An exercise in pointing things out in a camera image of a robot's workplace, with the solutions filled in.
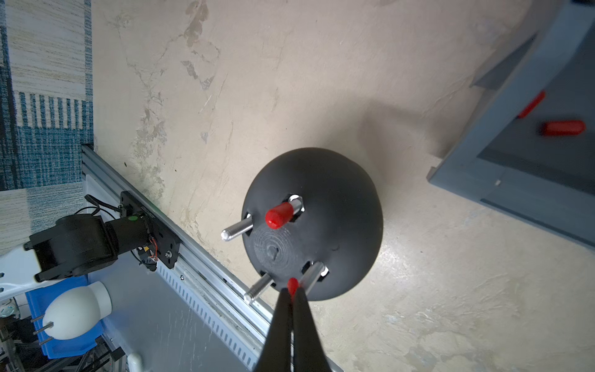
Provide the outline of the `red screw sleeve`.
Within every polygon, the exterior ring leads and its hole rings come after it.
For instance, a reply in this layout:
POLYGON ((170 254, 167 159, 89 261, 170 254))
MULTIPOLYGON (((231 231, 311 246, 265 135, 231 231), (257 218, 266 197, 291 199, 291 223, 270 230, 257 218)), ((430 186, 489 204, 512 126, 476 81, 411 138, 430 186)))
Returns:
POLYGON ((291 278, 288 280, 288 286, 287 286, 287 289, 288 289, 288 293, 289 293, 289 295, 291 296, 291 298, 292 298, 292 299, 294 299, 294 296, 295 296, 295 294, 296 294, 296 291, 297 291, 299 288, 300 288, 300 283, 299 283, 299 280, 298 280, 297 278, 295 278, 295 277, 291 277, 291 278))
POLYGON ((294 206, 287 202, 270 209, 265 215, 266 225, 271 229, 280 229, 294 217, 294 206))

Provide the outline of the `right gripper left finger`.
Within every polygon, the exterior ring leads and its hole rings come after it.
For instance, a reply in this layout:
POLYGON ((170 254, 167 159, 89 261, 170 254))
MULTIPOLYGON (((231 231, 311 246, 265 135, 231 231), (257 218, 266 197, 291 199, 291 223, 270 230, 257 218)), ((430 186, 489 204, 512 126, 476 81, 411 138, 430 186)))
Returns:
POLYGON ((284 288, 278 296, 271 326, 254 371, 291 370, 292 299, 284 288))

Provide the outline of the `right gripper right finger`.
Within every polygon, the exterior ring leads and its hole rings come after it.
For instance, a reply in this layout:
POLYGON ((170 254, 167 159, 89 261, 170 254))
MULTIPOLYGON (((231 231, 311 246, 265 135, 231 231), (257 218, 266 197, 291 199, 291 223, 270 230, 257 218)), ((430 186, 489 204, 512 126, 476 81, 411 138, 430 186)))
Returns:
POLYGON ((332 369, 322 348, 305 290, 301 287, 298 287, 294 293, 292 311, 294 370, 297 372, 331 372, 332 369))

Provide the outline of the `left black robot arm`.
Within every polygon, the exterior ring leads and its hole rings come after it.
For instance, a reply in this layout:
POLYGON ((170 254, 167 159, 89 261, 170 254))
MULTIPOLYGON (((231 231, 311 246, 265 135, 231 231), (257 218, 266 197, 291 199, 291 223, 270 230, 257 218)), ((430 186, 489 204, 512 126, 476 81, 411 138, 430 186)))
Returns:
POLYGON ((1 255, 1 300, 99 271, 150 243, 148 224, 136 216, 109 222, 90 214, 63 217, 1 255))

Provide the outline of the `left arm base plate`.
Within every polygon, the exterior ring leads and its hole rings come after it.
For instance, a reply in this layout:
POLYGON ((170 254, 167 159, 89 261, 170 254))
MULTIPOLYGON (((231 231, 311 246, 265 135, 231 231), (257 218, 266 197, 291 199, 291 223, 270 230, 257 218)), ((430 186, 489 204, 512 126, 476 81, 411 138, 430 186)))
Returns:
POLYGON ((142 248, 149 248, 148 257, 154 262, 161 262, 167 268, 173 269, 178 262, 181 239, 172 228, 163 222, 156 213, 151 212, 132 192, 124 191, 120 194, 122 216, 128 220, 134 217, 142 221, 145 228, 142 248))

